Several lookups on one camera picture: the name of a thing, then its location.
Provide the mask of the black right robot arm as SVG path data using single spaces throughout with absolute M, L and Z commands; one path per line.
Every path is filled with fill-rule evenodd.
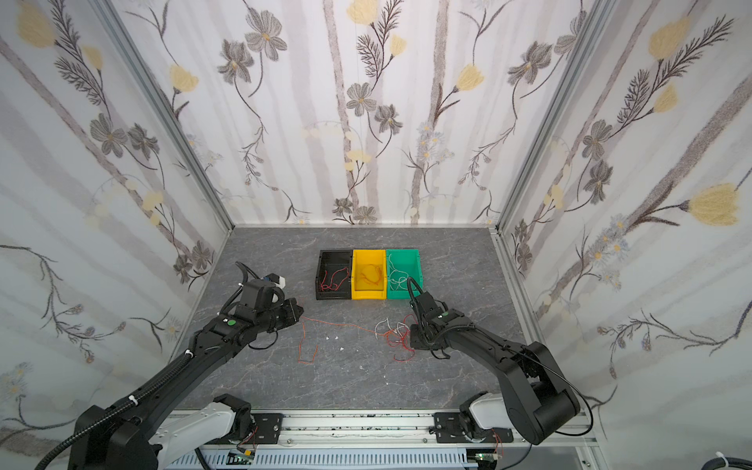
M 481 392 L 462 404 L 454 430 L 469 442 L 482 442 L 499 430 L 515 430 L 532 445 L 549 436 L 585 437 L 595 426 L 593 409 L 540 342 L 503 339 L 436 300 L 413 279 L 407 280 L 415 316 L 410 347 L 449 360 L 456 350 L 483 365 L 499 383 L 499 392 Z

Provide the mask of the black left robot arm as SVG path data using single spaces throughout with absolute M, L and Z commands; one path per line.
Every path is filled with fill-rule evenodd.
M 174 409 L 209 375 L 255 342 L 262 333 L 277 335 L 295 325 L 303 308 L 288 298 L 285 278 L 258 276 L 237 262 L 243 280 L 219 313 L 195 332 L 186 351 L 144 385 L 110 407 L 82 413 L 74 434 L 36 464 L 47 468 L 65 450 L 70 469 L 156 469 L 166 446 L 152 444 Z

